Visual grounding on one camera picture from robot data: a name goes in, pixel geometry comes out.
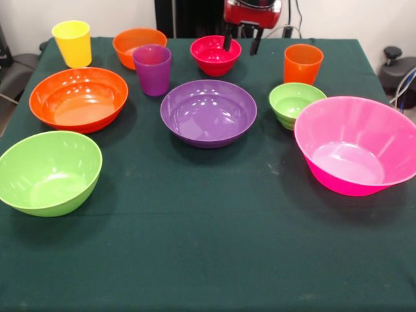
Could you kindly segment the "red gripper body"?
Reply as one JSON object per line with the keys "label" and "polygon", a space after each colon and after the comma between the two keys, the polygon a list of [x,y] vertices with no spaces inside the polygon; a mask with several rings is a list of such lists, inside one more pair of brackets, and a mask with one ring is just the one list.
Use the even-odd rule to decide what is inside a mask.
{"label": "red gripper body", "polygon": [[281,1],[224,1],[224,20],[234,25],[272,29],[281,14]]}

